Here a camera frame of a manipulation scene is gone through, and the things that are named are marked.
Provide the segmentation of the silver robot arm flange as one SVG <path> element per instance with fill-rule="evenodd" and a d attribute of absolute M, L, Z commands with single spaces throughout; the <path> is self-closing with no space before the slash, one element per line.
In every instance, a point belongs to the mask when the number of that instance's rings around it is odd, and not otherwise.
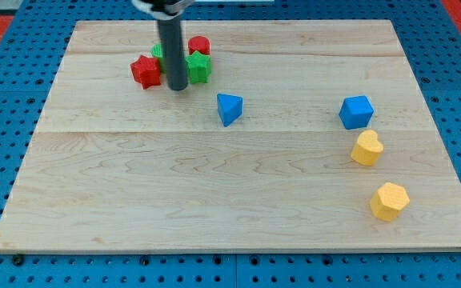
<path fill-rule="evenodd" d="M 131 0 L 131 3 L 137 10 L 152 18 L 167 21 L 180 16 L 194 0 Z"/>

